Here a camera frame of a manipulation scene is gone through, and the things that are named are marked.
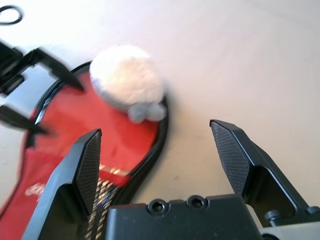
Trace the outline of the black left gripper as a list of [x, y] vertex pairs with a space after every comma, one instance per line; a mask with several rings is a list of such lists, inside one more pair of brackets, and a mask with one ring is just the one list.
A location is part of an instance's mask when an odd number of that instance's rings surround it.
[[[11, 94], [20, 84], [25, 81], [21, 72], [30, 66], [43, 64], [51, 70], [51, 73], [74, 88], [84, 91], [84, 87], [65, 65], [53, 58], [40, 47], [26, 55], [16, 48], [9, 47], [0, 42], [0, 93]], [[43, 127], [36, 125], [32, 120], [16, 112], [7, 105], [0, 106], [0, 121], [10, 127], [27, 130], [34, 134], [48, 134]]]

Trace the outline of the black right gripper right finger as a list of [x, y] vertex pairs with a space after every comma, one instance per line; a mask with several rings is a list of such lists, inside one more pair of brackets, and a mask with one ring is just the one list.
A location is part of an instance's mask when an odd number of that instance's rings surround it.
[[234, 124], [209, 123], [224, 173], [257, 217], [278, 211], [283, 218], [309, 215], [309, 205], [273, 159]]

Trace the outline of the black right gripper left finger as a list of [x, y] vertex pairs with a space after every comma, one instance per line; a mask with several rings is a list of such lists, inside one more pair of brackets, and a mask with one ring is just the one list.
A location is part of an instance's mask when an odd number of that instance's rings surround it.
[[76, 240], [88, 222], [99, 178], [100, 129], [80, 136], [50, 175], [28, 222], [24, 240]]

